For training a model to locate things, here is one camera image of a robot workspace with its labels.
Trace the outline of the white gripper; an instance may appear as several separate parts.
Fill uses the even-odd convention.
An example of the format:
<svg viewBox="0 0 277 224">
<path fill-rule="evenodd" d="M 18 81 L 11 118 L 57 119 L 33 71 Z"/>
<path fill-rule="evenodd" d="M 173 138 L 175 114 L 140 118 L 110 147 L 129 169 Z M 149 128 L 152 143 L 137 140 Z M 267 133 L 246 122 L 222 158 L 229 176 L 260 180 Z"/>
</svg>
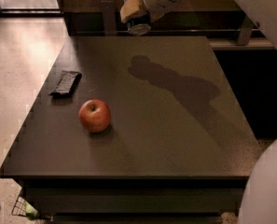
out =
<svg viewBox="0 0 277 224">
<path fill-rule="evenodd" d="M 120 18 L 123 23 L 143 17 L 150 13 L 151 22 L 155 22 L 174 7 L 179 0 L 126 0 L 120 10 Z"/>
</svg>

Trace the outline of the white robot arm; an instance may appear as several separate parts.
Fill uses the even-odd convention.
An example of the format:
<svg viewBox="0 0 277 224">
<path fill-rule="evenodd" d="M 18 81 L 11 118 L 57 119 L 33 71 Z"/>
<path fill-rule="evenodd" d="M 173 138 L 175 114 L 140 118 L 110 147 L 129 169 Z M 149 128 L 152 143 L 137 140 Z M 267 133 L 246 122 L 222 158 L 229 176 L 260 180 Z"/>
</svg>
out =
<svg viewBox="0 0 277 224">
<path fill-rule="evenodd" d="M 180 0 L 124 0 L 120 10 L 124 23 L 149 17 L 155 21 L 167 13 Z M 277 50 L 277 0 L 234 0 L 246 15 L 259 26 L 261 33 Z M 270 70 L 275 61 L 261 55 L 249 61 L 256 68 L 249 80 L 246 94 L 240 98 L 248 109 L 250 123 L 264 132 L 277 128 L 277 72 Z M 202 120 L 209 130 L 217 133 L 216 113 L 211 108 L 210 95 L 216 91 L 192 77 L 180 77 L 148 63 L 146 69 L 135 66 L 133 73 L 150 84 L 173 92 L 174 97 Z M 237 224 L 277 224 L 277 139 L 260 155 L 246 183 L 239 209 Z"/>
</svg>

